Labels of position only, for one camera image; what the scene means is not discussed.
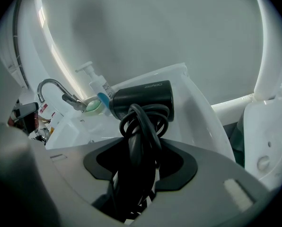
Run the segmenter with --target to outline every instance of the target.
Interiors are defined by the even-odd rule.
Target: toiletry bottle
[[[109,99],[115,94],[114,90],[109,86],[107,81],[103,76],[97,76],[92,67],[92,62],[88,61],[81,65],[75,72],[85,71],[87,75],[90,76],[91,82],[89,86],[97,94],[101,102],[109,109],[108,103]]]

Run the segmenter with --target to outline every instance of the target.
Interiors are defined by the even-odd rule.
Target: green soap
[[[101,103],[100,100],[91,101],[88,104],[88,106],[86,107],[86,112],[93,111],[93,110],[97,109],[99,107],[100,103]]]

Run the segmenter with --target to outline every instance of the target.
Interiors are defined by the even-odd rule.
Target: gray wall
[[[263,31],[257,0],[42,0],[52,37],[77,66],[93,61],[111,85],[185,62],[211,104],[253,93]]]

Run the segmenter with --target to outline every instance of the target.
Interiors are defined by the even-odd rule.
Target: coiled cord
[[[121,120],[120,133],[130,138],[133,130],[140,126],[144,138],[150,143],[156,161],[156,168],[160,168],[162,147],[159,138],[162,137],[168,128],[169,108],[161,104],[151,104],[140,107],[138,104],[132,104],[128,114]]]

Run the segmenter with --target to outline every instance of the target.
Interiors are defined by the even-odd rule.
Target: faucet
[[[44,79],[42,82],[39,83],[37,88],[37,96],[41,103],[45,101],[43,95],[42,95],[42,88],[46,83],[52,83],[55,84],[64,94],[62,95],[63,101],[71,105],[75,110],[84,112],[86,110],[86,105],[82,103],[75,95],[72,95],[69,93],[68,90],[65,89],[65,87],[57,80],[48,78]]]

